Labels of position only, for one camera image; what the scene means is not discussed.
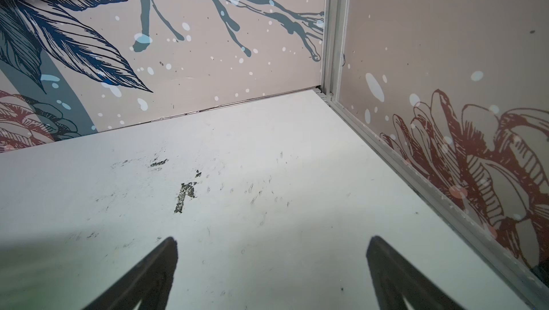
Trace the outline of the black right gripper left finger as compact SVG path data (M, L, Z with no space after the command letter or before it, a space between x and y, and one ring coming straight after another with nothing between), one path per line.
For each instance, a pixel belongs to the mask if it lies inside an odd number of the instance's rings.
M177 261L177 242L168 237L85 308L165 309Z

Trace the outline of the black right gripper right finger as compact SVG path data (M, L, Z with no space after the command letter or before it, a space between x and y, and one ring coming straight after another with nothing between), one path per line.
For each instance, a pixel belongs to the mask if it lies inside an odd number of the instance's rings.
M464 310L382 237L371 238L366 259L381 309Z

